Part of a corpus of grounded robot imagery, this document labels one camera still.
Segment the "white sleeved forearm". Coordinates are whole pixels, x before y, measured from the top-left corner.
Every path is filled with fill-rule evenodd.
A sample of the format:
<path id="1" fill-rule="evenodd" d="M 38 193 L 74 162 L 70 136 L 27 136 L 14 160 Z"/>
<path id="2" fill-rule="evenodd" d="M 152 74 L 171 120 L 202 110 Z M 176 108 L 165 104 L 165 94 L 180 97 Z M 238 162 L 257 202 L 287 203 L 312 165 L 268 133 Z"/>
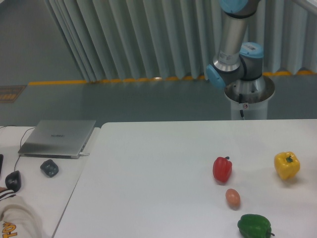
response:
<path id="1" fill-rule="evenodd" d="M 11 189 L 0 188 L 0 236 L 41 238 L 42 224 L 35 211 Z"/>

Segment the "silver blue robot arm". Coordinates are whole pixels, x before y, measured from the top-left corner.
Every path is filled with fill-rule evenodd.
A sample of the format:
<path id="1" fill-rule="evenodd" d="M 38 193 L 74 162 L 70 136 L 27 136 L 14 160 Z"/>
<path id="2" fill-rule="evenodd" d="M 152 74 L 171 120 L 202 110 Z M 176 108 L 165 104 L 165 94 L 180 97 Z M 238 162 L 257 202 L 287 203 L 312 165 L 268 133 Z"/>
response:
<path id="1" fill-rule="evenodd" d="M 221 0 L 219 48 L 206 78 L 223 89 L 238 79 L 254 80 L 263 70 L 317 70 L 315 0 Z"/>

